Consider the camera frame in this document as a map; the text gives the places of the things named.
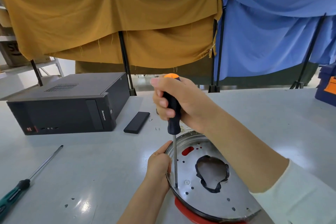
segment round metal pan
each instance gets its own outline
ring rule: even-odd
[[[217,148],[204,135],[191,131],[176,138],[178,188],[175,188],[174,165],[167,174],[167,179],[174,195],[192,212],[214,222],[249,221],[260,210],[261,206],[249,193],[248,188],[238,177],[231,165],[226,161]],[[186,156],[183,150],[188,147],[194,149]],[[174,162],[173,144],[166,150]],[[226,179],[220,182],[220,190],[215,193],[204,187],[197,172],[197,161],[204,157],[220,159],[228,165]]]

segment orange label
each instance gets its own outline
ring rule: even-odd
[[[171,74],[166,74],[165,77],[169,77],[169,78],[174,78],[174,79],[176,79],[176,78],[178,78],[179,76],[178,76],[177,74],[173,74],[173,73],[171,73]]]
[[[330,77],[330,81],[324,91],[336,95],[336,79],[334,76]]]

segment blue fabric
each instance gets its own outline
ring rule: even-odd
[[[310,62],[336,60],[336,0],[223,0],[220,80],[273,73],[302,63],[319,18],[327,13]],[[219,52],[221,19],[216,51]],[[217,54],[214,76],[217,75]]]

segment blue box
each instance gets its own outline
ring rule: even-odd
[[[315,98],[325,103],[336,106],[336,94],[325,91],[331,77],[336,76],[336,63],[323,66],[320,70],[318,77],[321,79],[320,84],[317,86]]]

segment shelf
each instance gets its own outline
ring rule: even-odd
[[[6,36],[6,35],[1,35],[0,36],[0,42],[7,42],[7,41],[16,41],[15,36]]]
[[[57,63],[56,60],[52,60],[52,61],[47,62],[47,63],[36,64],[36,67],[41,68],[41,67],[53,65],[53,64],[56,64],[56,63]],[[7,65],[3,65],[3,66],[0,66],[0,70],[2,71],[2,73],[0,73],[0,79],[1,79],[1,78],[5,78],[7,76],[10,76],[10,75],[15,75],[15,74],[31,71],[31,70],[33,70],[33,67],[32,66],[9,67]]]

